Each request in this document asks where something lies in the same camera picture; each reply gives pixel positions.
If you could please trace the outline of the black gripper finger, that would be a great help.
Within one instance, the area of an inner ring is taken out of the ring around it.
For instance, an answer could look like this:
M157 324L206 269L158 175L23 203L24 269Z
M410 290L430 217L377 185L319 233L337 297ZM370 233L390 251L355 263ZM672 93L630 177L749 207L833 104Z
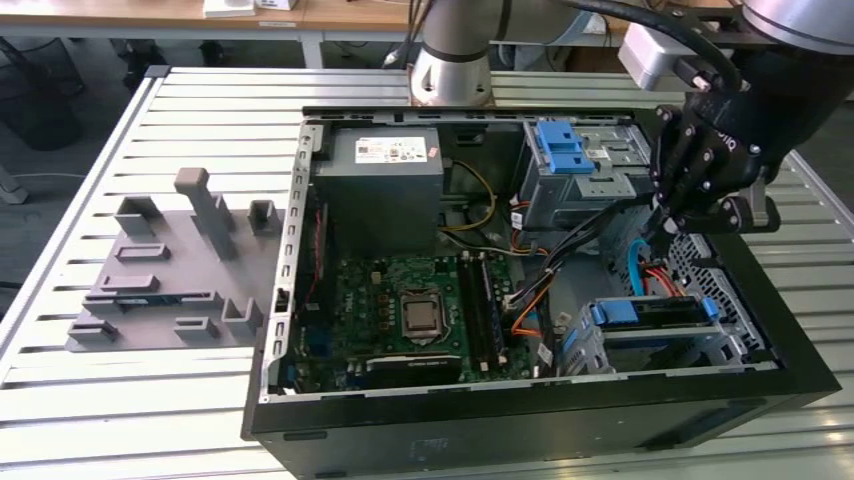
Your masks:
M757 213L748 199L730 196L710 211L689 212L674 218L677 229L692 234L754 234L780 230L781 215L770 196L764 199L765 210Z
M673 237L688 224L686 218L704 208L701 183L716 154L709 147L713 129L690 110L661 105L656 113L661 128L652 160L656 209L650 217L650 247L668 251Z

